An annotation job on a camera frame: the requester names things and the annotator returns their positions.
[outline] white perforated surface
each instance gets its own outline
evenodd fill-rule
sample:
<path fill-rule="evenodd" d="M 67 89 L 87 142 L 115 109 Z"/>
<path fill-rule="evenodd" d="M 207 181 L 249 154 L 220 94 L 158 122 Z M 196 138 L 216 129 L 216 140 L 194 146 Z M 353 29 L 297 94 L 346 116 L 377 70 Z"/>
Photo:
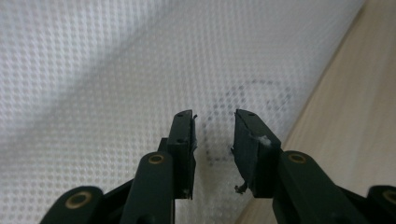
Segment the white perforated surface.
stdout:
<path fill-rule="evenodd" d="M 248 194 L 233 112 L 284 140 L 361 0 L 1 1 L 0 222 L 38 223 L 81 185 L 134 177 L 173 115 L 198 114 L 194 200 L 177 223 L 233 223 Z"/>

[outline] brass screw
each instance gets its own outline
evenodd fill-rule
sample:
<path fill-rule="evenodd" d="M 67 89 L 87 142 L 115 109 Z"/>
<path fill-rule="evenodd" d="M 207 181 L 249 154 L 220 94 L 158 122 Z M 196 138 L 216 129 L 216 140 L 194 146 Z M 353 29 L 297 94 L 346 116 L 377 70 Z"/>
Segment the brass screw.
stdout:
<path fill-rule="evenodd" d="M 92 195 L 88 191 L 81 191 L 67 199 L 65 206 L 68 209 L 77 209 L 91 201 Z"/>
<path fill-rule="evenodd" d="M 163 155 L 159 155 L 159 154 L 152 155 L 148 158 L 148 162 L 151 164 L 160 164 L 163 162 L 163 160 L 164 160 Z"/>
<path fill-rule="evenodd" d="M 306 158 L 303 155 L 293 153 L 289 155 L 289 160 L 294 161 L 295 163 L 306 163 Z"/>

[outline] light wood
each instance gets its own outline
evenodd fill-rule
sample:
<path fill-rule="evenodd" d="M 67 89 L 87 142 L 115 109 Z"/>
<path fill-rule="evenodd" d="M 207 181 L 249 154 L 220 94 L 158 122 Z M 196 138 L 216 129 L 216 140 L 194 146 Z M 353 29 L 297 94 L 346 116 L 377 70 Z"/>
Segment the light wood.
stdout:
<path fill-rule="evenodd" d="M 396 186 L 395 0 L 365 3 L 284 149 L 307 153 L 363 196 Z M 236 223 L 276 223 L 271 200 L 251 200 Z"/>

